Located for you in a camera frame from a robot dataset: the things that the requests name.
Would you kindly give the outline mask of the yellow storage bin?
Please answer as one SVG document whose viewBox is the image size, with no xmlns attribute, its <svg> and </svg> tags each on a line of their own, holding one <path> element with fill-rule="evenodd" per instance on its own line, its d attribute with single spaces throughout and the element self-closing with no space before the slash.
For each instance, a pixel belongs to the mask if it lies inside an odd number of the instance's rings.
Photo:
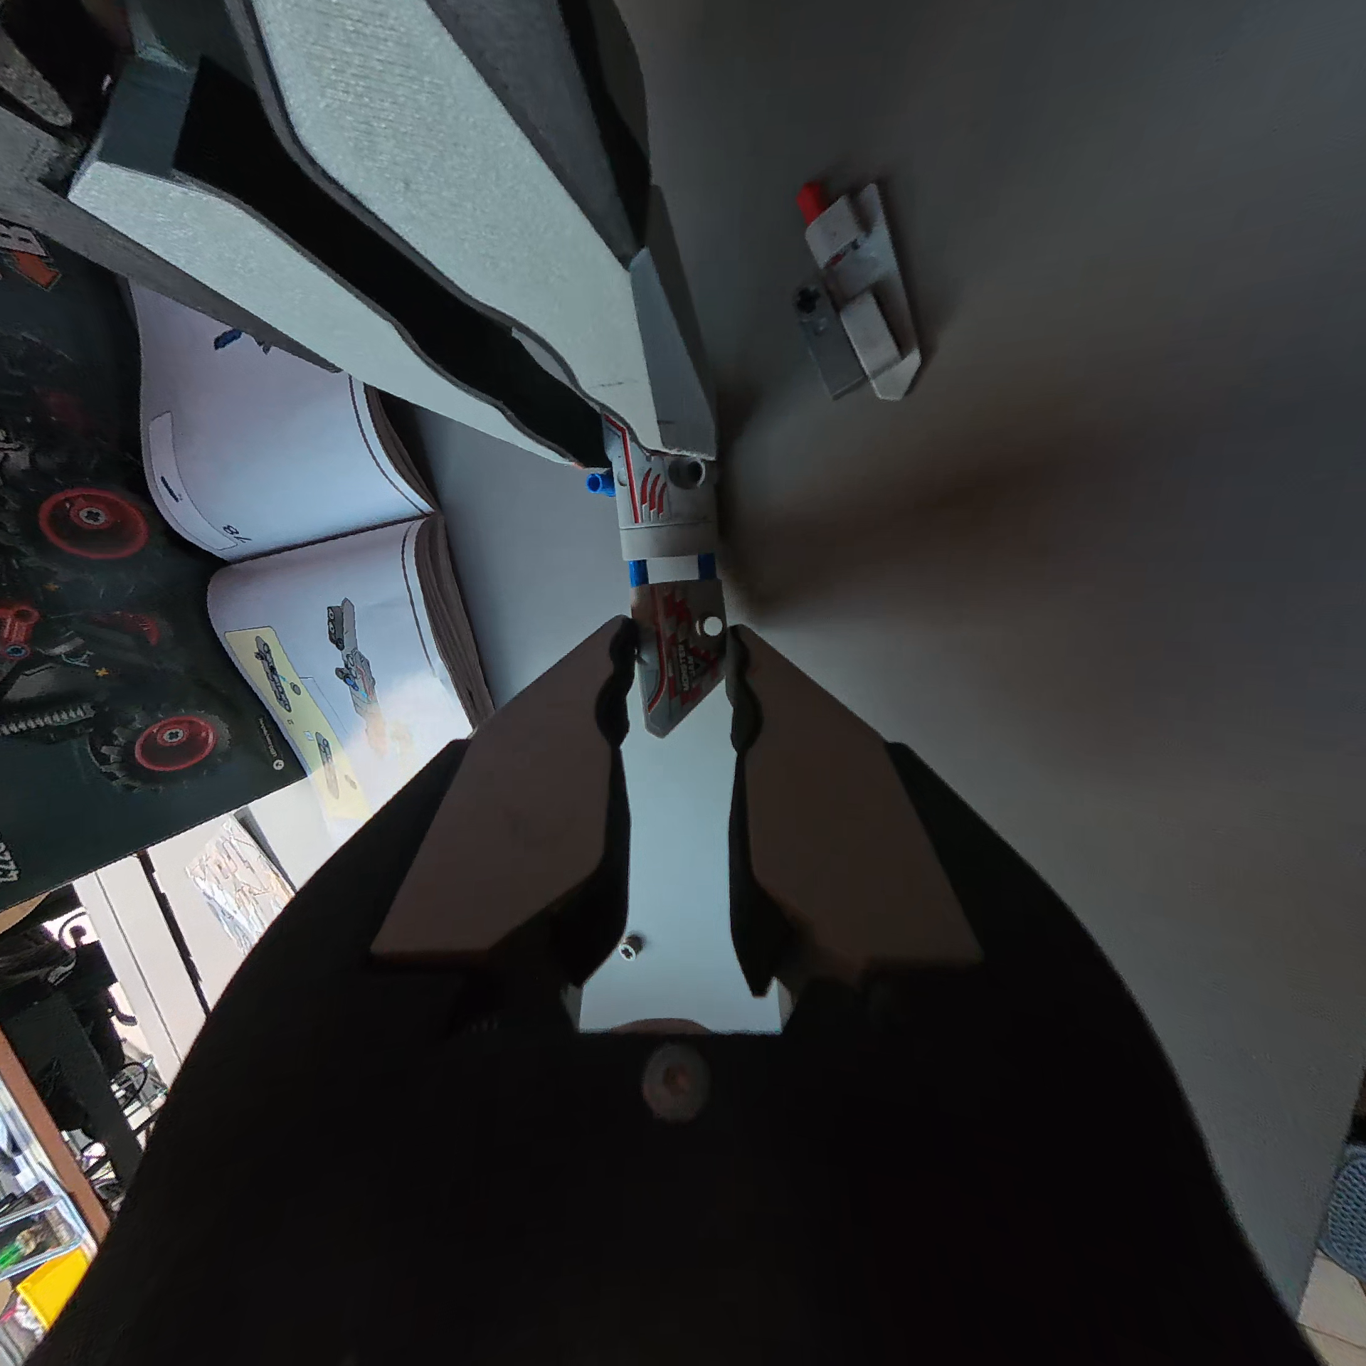
<svg viewBox="0 0 1366 1366">
<path fill-rule="evenodd" d="M 75 1296 L 91 1260 L 91 1254 L 78 1245 L 44 1260 L 29 1271 L 16 1284 L 21 1322 L 41 1335 L 49 1332 L 58 1314 Z"/>
</svg>

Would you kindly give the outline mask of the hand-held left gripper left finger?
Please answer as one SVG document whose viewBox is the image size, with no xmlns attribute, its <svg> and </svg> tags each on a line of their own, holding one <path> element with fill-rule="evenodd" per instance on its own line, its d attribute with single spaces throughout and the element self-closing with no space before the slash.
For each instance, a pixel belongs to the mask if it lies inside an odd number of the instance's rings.
<svg viewBox="0 0 1366 1366">
<path fill-rule="evenodd" d="M 371 943 L 402 967 L 582 985 L 626 928 L 637 626 L 608 619 L 475 730 Z"/>
</svg>

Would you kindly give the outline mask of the open lego instruction booklet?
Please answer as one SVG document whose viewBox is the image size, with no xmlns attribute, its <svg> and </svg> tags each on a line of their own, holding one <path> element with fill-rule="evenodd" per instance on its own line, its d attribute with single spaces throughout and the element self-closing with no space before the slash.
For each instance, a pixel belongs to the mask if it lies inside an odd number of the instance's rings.
<svg viewBox="0 0 1366 1366">
<path fill-rule="evenodd" d="M 148 489 L 341 842 L 494 710 L 447 525 L 374 387 L 128 292 Z"/>
</svg>

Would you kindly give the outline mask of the lego box with truck picture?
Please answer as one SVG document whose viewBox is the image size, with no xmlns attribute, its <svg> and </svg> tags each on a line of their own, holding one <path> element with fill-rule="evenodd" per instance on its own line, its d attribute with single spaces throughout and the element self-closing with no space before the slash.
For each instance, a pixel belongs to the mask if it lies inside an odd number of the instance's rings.
<svg viewBox="0 0 1366 1366">
<path fill-rule="evenodd" d="M 3 211 L 2 902 L 293 785 L 151 497 L 120 278 Z"/>
</svg>

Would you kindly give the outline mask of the grey lego piece with red pin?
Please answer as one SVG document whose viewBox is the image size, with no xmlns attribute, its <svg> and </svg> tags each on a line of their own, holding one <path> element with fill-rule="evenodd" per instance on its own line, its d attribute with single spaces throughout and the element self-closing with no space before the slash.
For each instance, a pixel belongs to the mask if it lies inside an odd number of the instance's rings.
<svg viewBox="0 0 1366 1366">
<path fill-rule="evenodd" d="M 794 314 L 831 398 L 868 385 L 901 401 L 922 366 L 911 294 L 878 182 L 834 195 L 821 180 L 797 192 L 813 275 Z"/>
</svg>

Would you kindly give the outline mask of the clear plastic bag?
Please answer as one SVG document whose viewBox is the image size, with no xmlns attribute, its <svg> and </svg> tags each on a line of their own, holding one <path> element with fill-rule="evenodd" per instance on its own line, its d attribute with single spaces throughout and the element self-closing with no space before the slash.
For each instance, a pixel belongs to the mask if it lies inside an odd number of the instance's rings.
<svg viewBox="0 0 1366 1366">
<path fill-rule="evenodd" d="M 241 956 L 296 896 L 294 884 L 237 814 L 213 826 L 185 875 Z"/>
</svg>

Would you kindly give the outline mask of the grey lego assembly with stickers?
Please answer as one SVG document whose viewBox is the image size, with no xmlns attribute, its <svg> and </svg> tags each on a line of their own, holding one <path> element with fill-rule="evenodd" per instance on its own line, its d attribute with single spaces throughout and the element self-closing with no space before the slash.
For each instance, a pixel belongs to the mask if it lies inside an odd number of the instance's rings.
<svg viewBox="0 0 1366 1366">
<path fill-rule="evenodd" d="M 722 683 L 728 644 L 717 549 L 719 460 L 647 449 L 603 416 L 607 468 L 587 478 L 615 501 L 637 626 L 646 730 L 668 738 Z"/>
</svg>

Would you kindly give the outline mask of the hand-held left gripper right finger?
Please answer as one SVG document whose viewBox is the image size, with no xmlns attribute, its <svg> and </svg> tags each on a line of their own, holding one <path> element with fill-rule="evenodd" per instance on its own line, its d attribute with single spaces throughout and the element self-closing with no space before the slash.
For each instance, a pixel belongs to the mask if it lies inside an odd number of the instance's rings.
<svg viewBox="0 0 1366 1366">
<path fill-rule="evenodd" d="M 883 736 L 750 626 L 727 663 L 730 938 L 751 993 L 981 964 Z"/>
</svg>

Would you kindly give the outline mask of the blue-grey woven cushion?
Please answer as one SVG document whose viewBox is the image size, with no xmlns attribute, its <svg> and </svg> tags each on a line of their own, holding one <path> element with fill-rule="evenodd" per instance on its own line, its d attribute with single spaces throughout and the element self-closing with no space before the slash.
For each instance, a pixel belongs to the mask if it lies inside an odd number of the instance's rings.
<svg viewBox="0 0 1366 1366">
<path fill-rule="evenodd" d="M 1320 1221 L 1319 1252 L 1364 1284 L 1364 1145 L 1343 1146 Z"/>
</svg>

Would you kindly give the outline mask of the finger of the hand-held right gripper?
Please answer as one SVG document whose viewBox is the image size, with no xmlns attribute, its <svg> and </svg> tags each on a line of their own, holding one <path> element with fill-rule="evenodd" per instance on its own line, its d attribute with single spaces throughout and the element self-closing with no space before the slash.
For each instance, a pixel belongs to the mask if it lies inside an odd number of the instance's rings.
<svg viewBox="0 0 1366 1366">
<path fill-rule="evenodd" d="M 537 455 L 608 463 L 589 400 L 332 198 L 213 60 L 187 71 L 132 57 L 68 197 L 369 387 Z"/>
<path fill-rule="evenodd" d="M 602 76 L 611 3 L 231 3 L 319 185 L 644 447 L 715 457 L 649 158 Z"/>
</svg>

